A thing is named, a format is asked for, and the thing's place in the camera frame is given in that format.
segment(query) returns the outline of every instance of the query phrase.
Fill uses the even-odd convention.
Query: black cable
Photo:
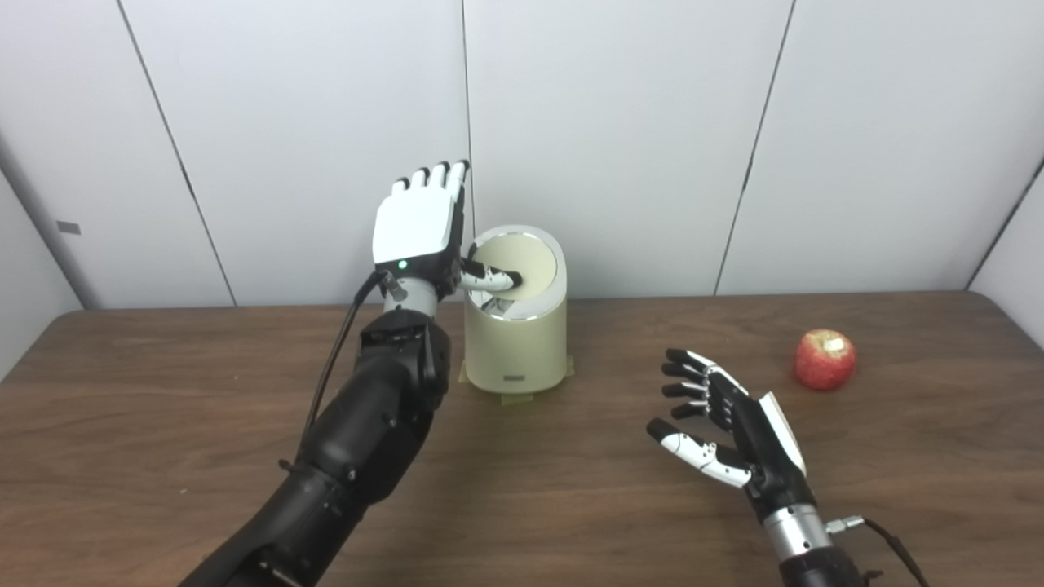
[[[914,579],[917,579],[918,585],[920,585],[921,587],[929,587],[928,580],[925,579],[924,574],[921,572],[921,567],[917,566],[917,562],[914,561],[914,557],[910,556],[909,550],[906,549],[906,546],[903,546],[903,542],[902,540],[899,540],[899,537],[892,535],[888,531],[884,530],[884,527],[882,527],[881,524],[875,522],[874,520],[871,520],[869,518],[863,518],[862,522],[877,534],[880,534],[881,538],[883,538],[884,541],[888,543],[888,546],[892,546],[892,549],[895,550],[896,556],[899,557],[899,560],[901,560],[903,564],[906,565],[906,568],[909,569],[910,574],[914,576]]]
[[[337,337],[333,342],[333,348],[330,349],[330,356],[327,357],[326,365],[323,366],[323,371],[319,372],[319,381],[315,385],[312,405],[308,408],[305,429],[301,432],[302,445],[305,443],[305,437],[308,436],[308,429],[312,427],[312,424],[315,423],[315,418],[318,417],[319,405],[323,403],[323,394],[326,392],[327,383],[330,382],[330,374],[333,372],[333,365],[337,362],[337,357],[340,355],[340,348],[345,346],[345,341],[348,339],[348,332],[352,329],[352,323],[355,322],[355,314],[359,312],[359,306],[362,305],[362,302],[366,300],[366,296],[380,283],[383,277],[384,274],[380,272],[370,274],[370,277],[366,278],[366,281],[362,283],[362,286],[355,294],[352,305],[348,308],[348,313],[345,314],[345,322],[341,323],[340,331],[337,332]]]

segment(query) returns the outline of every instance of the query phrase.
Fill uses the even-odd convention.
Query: red apple
[[[840,332],[818,328],[801,337],[793,355],[793,374],[806,386],[836,390],[855,371],[855,345]]]

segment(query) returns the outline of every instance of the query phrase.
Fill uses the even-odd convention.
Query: beige container
[[[476,261],[522,275],[522,287],[469,291],[465,369],[480,390],[531,394],[566,376],[566,259],[559,241],[526,226],[489,230],[475,239]]]

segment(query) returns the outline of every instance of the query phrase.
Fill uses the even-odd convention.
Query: white robotic hand
[[[386,276],[385,306],[433,315],[434,305],[458,285],[502,291],[522,284],[517,273],[460,258],[467,173],[467,161],[444,161],[392,184],[377,210],[373,241],[374,263]]]
[[[671,416],[706,417],[733,437],[736,448],[687,435],[659,418],[646,428],[657,442],[702,473],[743,488],[759,517],[793,503],[814,504],[805,461],[772,393],[754,400],[716,362],[692,351],[671,349],[667,359],[663,373],[685,380],[664,385],[663,395],[689,400]]]

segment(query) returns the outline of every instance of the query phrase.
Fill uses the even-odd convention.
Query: robotic arm
[[[732,435],[736,448],[686,435],[659,418],[646,427],[664,448],[702,473],[742,488],[780,561],[787,587],[862,587],[852,560],[835,546],[820,519],[805,477],[805,461],[776,397],[750,397],[717,363],[691,351],[667,351],[665,375],[683,377],[663,395],[689,401],[671,410],[675,419],[703,416]],[[851,523],[831,522],[839,532]]]
[[[288,474],[275,494],[183,587],[315,585],[370,506],[405,474],[449,389],[450,339],[435,306],[458,286],[522,283],[517,273],[460,258],[467,171],[465,161],[440,163],[393,184],[377,213],[376,271],[342,328],[380,284],[384,312],[361,332],[354,374],[305,429],[293,463],[280,463]]]

